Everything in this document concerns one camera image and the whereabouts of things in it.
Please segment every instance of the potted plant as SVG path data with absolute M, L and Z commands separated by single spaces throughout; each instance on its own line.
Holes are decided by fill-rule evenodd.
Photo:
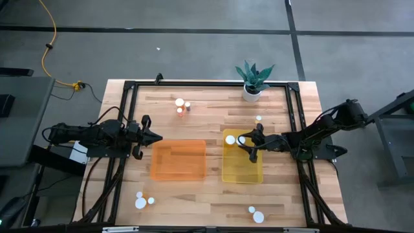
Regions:
M 247 61 L 245 61 L 244 73 L 240 67 L 235 67 L 236 71 L 240 74 L 245 81 L 243 98 L 248 102 L 255 102 L 260 98 L 261 92 L 269 87 L 269 85 L 263 82 L 270 76 L 274 65 L 262 70 L 261 72 L 256 70 L 256 64 L 253 64 L 252 68 L 249 67 Z

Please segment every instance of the green leaves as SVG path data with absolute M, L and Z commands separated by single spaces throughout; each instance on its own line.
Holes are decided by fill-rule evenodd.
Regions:
M 245 71 L 244 73 L 240 67 L 235 67 L 237 73 L 240 74 L 240 76 L 243 78 L 243 81 L 245 82 L 246 86 L 248 86 L 250 89 L 253 89 L 254 91 L 260 92 L 269 85 L 263 84 L 263 82 L 270 76 L 272 73 L 274 65 L 272 65 L 269 68 L 263 69 L 259 74 L 256 70 L 256 64 L 253 64 L 252 68 L 249 67 L 249 64 L 245 60 Z

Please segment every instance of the concrete floor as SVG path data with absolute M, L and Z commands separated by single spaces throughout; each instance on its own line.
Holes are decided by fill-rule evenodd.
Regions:
M 409 0 L 291 2 L 298 30 L 414 30 L 414 2 Z M 45 4 L 58 26 L 289 29 L 284 0 L 45 0 Z M 9 3 L 0 12 L 0 24 L 51 26 L 35 0 Z M 50 32 L 1 31 L 0 67 L 31 68 L 34 76 L 43 76 L 40 58 L 51 37 Z M 368 114 L 414 87 L 413 39 L 298 37 L 306 80 L 317 82 L 322 107 L 357 98 Z M 275 63 L 273 80 L 298 80 L 290 36 L 62 32 L 54 46 L 46 62 L 53 77 L 83 80 L 99 98 L 110 78 L 155 78 L 161 72 L 165 78 L 239 79 L 234 65 L 242 65 L 244 59 L 259 67 Z M 55 89 L 54 94 L 69 97 L 71 91 Z M 40 128 L 58 122 L 86 124 L 96 119 L 99 108 L 89 91 L 76 93 L 67 102 L 51 98 Z M 337 164 L 349 222 L 414 231 L 414 185 L 376 187 L 393 176 L 376 128 L 339 132 L 333 139 L 349 150 Z M 38 137 L 36 144 L 45 142 Z M 71 208 L 62 209 L 69 221 Z M 65 221 L 55 212 L 45 216 L 47 223 Z M 57 222 L 51 216 L 58 216 Z

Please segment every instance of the white bottle cap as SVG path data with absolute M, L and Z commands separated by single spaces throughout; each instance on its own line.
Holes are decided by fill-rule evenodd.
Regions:
M 263 213 L 262 213 L 262 212 L 260 212 L 260 211 L 256 211 L 256 212 L 254 212 L 254 214 L 253 214 L 253 220 L 254 220 L 256 223 L 262 223 L 262 222 L 265 220 L 265 216 L 263 215 Z
M 150 198 L 148 198 L 148 204 L 154 204 L 154 202 L 155 202 L 155 200 L 154 200 L 154 197 L 150 197 Z
M 243 143 L 243 144 L 246 142 L 246 138 L 244 138 L 244 137 L 239 137 L 239 140 L 240 140 L 240 142 L 241 142 L 241 143 Z M 241 144 L 240 144 L 239 140 L 237 140 L 237 139 L 236 139 L 236 142 L 237 142 L 237 145 L 240 145 L 240 146 L 241 146 Z
M 229 145 L 233 145 L 233 144 L 234 144 L 234 142 L 235 142 L 235 138 L 234 138 L 232 135 L 228 135 L 228 136 L 226 137 L 226 143 L 227 143 L 227 144 L 229 144 Z
M 138 199 L 135 201 L 135 207 L 136 207 L 137 209 L 142 209 L 142 208 L 144 208 L 146 205 L 147 205 L 147 201 L 146 201 L 144 198 L 142 198 L 142 197 L 138 198 Z
M 248 211 L 253 214 L 256 211 L 256 209 L 252 206 L 249 206 Z
M 181 106 L 183 106 L 183 105 L 184 105 L 184 100 L 183 100 L 183 99 L 181 99 L 181 98 L 176 99 L 176 100 L 175 100 L 175 105 L 176 105 L 177 107 L 181 107 Z

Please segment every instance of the wooden table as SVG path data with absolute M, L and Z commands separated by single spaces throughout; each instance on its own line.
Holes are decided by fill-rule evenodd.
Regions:
M 125 80 L 108 80 L 100 113 L 119 106 Z M 306 122 L 321 113 L 315 82 L 300 82 Z M 290 131 L 283 88 L 265 90 L 255 103 L 242 98 L 240 87 L 139 87 L 134 119 L 150 115 L 151 131 L 164 139 L 204 139 L 206 141 L 206 178 L 202 181 L 153 181 L 149 177 L 151 147 L 143 149 L 141 161 L 128 159 L 116 217 L 117 225 L 222 226 L 222 227 L 304 227 L 305 215 L 296 163 L 288 153 L 264 152 L 262 184 L 224 183 L 221 163 L 224 129 L 253 129 L 256 115 L 265 134 Z M 125 112 L 129 110 L 130 96 Z M 191 112 L 180 118 L 175 113 L 175 99 L 191 102 Z M 293 106 L 298 119 L 296 100 Z M 111 111 L 104 119 L 117 118 Z M 87 210 L 102 192 L 109 159 L 95 167 L 86 192 Z M 85 177 L 94 159 L 88 163 Z M 321 196 L 342 220 L 347 221 L 341 190 L 332 164 L 315 161 Z M 136 193 L 143 191 L 156 203 L 143 210 L 135 208 Z M 74 220 L 81 217 L 82 194 Z M 106 216 L 111 209 L 109 198 Z M 314 202 L 310 198 L 315 220 Z M 254 223 L 249 206 L 265 215 L 262 224 Z

